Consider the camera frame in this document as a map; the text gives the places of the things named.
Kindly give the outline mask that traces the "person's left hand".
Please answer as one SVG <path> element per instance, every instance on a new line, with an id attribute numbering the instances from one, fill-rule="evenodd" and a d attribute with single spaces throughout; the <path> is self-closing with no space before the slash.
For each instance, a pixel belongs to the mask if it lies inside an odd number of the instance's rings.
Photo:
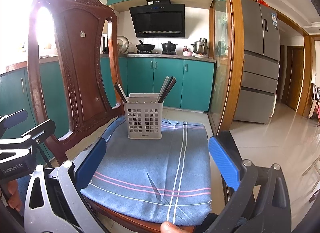
<path id="1" fill-rule="evenodd" d="M 12 208 L 18 212 L 21 211 L 22 201 L 18 190 L 18 181 L 12 180 L 4 184 L 4 189 L 8 192 L 8 200 L 5 200 L 5 206 Z"/>

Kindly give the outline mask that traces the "person's right hand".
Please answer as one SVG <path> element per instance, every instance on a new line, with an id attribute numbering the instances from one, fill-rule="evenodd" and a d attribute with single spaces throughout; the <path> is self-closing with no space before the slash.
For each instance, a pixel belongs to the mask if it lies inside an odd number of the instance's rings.
<path id="1" fill-rule="evenodd" d="M 161 233 L 188 233 L 187 231 L 167 221 L 161 224 L 160 230 Z"/>

